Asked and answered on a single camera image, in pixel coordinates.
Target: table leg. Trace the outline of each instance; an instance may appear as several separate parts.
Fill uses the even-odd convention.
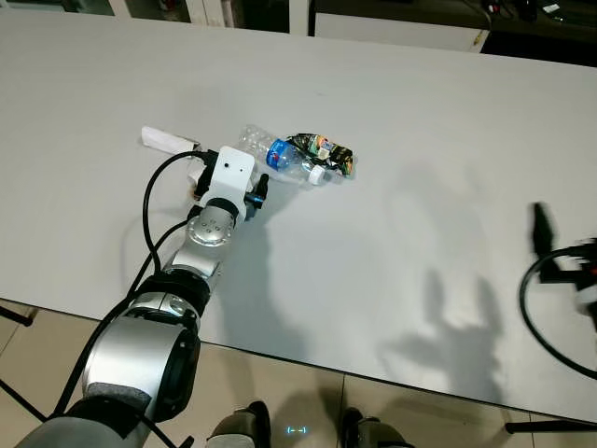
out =
[[[547,422],[506,423],[507,432],[597,432],[597,424],[551,420]]]
[[[20,315],[19,313],[8,310],[4,306],[0,306],[0,316],[13,320],[21,325],[24,325],[25,327],[31,327],[31,324],[34,323],[32,317],[28,315]]]

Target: floor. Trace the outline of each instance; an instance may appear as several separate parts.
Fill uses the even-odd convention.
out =
[[[14,311],[27,307],[0,301]],[[0,378],[42,413],[53,408],[78,352],[95,323],[39,311],[30,328],[0,318]],[[508,435],[508,421],[544,417],[480,405],[331,371],[248,355],[210,344],[201,347],[193,396],[173,421],[160,424],[176,444],[192,435],[202,447],[212,429],[234,409],[263,399],[272,418],[273,448],[337,446],[340,411],[356,406],[395,426],[418,448],[597,448],[597,435]],[[0,448],[12,447],[37,426],[0,391]],[[306,433],[296,429],[306,428]],[[151,436],[146,446],[163,446]]]

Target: black bracket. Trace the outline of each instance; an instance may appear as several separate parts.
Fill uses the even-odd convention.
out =
[[[203,163],[205,163],[205,169],[197,180],[197,186],[193,192],[196,199],[199,199],[209,189],[209,184],[212,182],[212,176],[214,175],[217,156],[219,156],[219,153],[212,151],[211,149],[201,153],[201,159],[203,160]]]
[[[268,175],[261,175],[257,185],[253,187],[253,191],[244,194],[244,201],[252,204],[255,208],[261,208],[266,198],[268,197]]]
[[[510,434],[517,432],[597,432],[597,424],[551,420],[547,422],[506,423],[504,429]]]
[[[19,313],[10,311],[4,306],[0,306],[0,316],[17,322],[25,327],[31,327],[31,325],[34,323],[34,319],[30,315],[20,315]]]
[[[547,206],[543,203],[533,204],[533,251],[539,259],[553,250],[555,236],[546,209]],[[564,271],[554,259],[548,260],[541,267],[539,280],[541,283],[572,283],[576,290],[594,285],[597,283],[597,251],[593,255],[594,257],[580,260],[581,269],[577,271]]]

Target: table surface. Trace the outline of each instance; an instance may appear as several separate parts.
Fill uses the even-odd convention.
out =
[[[550,205],[562,246],[597,231],[597,70],[22,11],[0,13],[0,62],[0,297],[100,318],[123,296],[166,158],[143,125],[211,148],[247,122],[324,133],[355,151],[354,178],[272,182],[202,338],[597,421],[597,383],[550,357],[517,304],[531,202]],[[155,235],[188,210],[186,169],[156,186]],[[534,320],[594,366],[572,297],[533,286]]]

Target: bottle cap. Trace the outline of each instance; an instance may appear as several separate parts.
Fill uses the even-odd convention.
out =
[[[321,165],[315,165],[309,173],[309,183],[313,185],[320,185],[324,180],[326,170]]]

